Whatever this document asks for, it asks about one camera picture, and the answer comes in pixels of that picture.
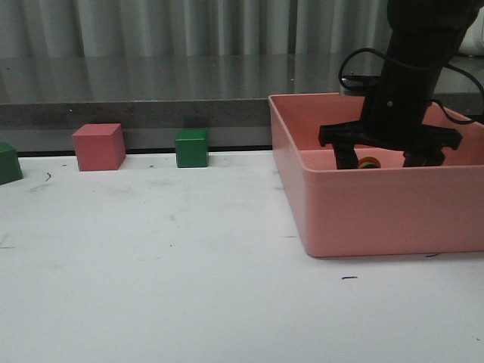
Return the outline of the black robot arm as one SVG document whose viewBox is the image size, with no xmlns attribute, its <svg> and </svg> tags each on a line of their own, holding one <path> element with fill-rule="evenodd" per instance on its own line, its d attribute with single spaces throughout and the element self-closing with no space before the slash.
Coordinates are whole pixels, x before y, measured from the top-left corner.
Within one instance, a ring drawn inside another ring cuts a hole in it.
<svg viewBox="0 0 484 363">
<path fill-rule="evenodd" d="M 457 54 L 468 28 L 483 7 L 481 1 L 390 1 L 387 20 L 392 34 L 379 76 L 346 76 L 341 86 L 364 95 L 358 120 L 321 126 L 318 139 L 331 145 L 338 169 L 358 168 L 357 144 L 401 151 L 406 167 L 440 166 L 443 148 L 458 149 L 455 129 L 423 123 L 442 69 Z"/>
</svg>

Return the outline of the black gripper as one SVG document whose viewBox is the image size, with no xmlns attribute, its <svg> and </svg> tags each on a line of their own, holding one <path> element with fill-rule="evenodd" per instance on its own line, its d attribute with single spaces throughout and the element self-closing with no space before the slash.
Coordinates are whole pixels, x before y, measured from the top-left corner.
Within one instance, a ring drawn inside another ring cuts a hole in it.
<svg viewBox="0 0 484 363">
<path fill-rule="evenodd" d="M 368 85 L 360 118 L 321 126 L 322 146 L 333 146 L 338 169 L 357 169 L 355 145 L 404 151 L 404 167 L 441 166 L 444 147 L 458 149 L 456 129 L 424 124 L 442 66 L 417 67 L 385 60 L 380 77 Z"/>
</svg>

